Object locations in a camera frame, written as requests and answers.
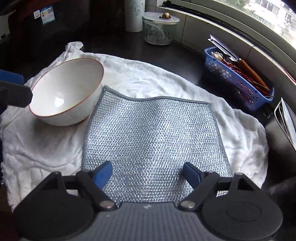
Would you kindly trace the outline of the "white ceramic bowl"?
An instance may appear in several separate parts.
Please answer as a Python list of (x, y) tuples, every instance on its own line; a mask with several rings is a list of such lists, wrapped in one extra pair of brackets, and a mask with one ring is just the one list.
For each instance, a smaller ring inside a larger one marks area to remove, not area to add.
[(103, 65), (76, 58), (47, 71), (32, 88), (31, 113), (54, 126), (71, 126), (92, 113), (102, 92)]

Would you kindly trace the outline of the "silver mesh dish cloth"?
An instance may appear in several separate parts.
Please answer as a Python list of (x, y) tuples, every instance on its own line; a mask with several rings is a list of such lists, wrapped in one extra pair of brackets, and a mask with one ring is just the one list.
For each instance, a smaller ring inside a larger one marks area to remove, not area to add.
[(82, 169), (113, 167), (104, 192), (116, 204), (173, 202), (192, 192), (183, 164), (232, 176), (212, 107), (159, 96), (132, 98), (105, 86), (89, 119)]

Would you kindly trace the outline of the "red rice cooker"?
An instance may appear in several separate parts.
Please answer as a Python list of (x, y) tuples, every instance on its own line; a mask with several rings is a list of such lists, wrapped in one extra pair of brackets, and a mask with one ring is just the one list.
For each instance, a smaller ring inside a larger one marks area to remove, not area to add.
[(77, 35), (89, 20), (90, 1), (1, 1), (1, 43)]

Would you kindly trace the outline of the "blue plastic basket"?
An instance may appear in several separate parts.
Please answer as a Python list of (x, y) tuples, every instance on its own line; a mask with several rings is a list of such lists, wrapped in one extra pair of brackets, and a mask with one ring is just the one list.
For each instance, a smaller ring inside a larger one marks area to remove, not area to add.
[(214, 73), (230, 86), (236, 97), (241, 100), (242, 104), (249, 111), (256, 111), (264, 104), (273, 101), (274, 88), (271, 89), (271, 96), (264, 96), (241, 75), (212, 56), (212, 53), (218, 51), (219, 49), (217, 47), (204, 49), (205, 66), (210, 72)]

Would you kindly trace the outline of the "orange carrot in basket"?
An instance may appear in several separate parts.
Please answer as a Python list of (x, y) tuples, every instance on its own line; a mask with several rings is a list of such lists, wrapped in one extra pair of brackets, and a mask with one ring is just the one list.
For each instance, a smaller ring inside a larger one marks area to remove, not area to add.
[(244, 73), (248, 74), (249, 77), (252, 78), (257, 84), (262, 86), (266, 90), (270, 90), (265, 82), (260, 78), (260, 76), (242, 59), (239, 58), (237, 61), (237, 66), (244, 71)]

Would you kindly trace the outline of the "silver foil packet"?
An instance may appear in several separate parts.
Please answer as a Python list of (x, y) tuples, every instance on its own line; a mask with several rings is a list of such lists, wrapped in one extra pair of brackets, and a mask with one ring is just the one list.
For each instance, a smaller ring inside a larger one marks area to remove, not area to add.
[(214, 36), (210, 35), (208, 39), (212, 44), (214, 44), (217, 48), (219, 48), (231, 61), (238, 62), (240, 57), (236, 55), (231, 49), (225, 46), (221, 41), (216, 39)]

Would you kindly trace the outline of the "white paper towel roll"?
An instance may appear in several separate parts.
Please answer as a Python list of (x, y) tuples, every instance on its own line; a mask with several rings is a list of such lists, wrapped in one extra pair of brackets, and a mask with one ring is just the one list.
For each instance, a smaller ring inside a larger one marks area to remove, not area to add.
[(125, 29), (130, 33), (142, 31), (145, 0), (125, 0)]

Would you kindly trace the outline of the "glass jar with lid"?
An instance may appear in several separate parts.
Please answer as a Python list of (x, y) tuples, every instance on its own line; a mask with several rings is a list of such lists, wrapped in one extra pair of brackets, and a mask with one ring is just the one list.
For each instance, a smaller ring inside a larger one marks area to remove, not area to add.
[(171, 19), (162, 19), (163, 13), (145, 12), (142, 16), (143, 35), (147, 43), (159, 46), (169, 45), (174, 38), (180, 19), (171, 15)]

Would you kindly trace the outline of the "walnut on jar lid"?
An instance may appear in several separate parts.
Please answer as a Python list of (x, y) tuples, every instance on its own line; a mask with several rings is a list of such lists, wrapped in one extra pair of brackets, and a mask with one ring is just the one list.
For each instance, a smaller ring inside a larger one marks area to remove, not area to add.
[(171, 19), (171, 15), (168, 12), (166, 12), (166, 13), (163, 13), (162, 16), (160, 16), (160, 18), (168, 20), (168, 19)]

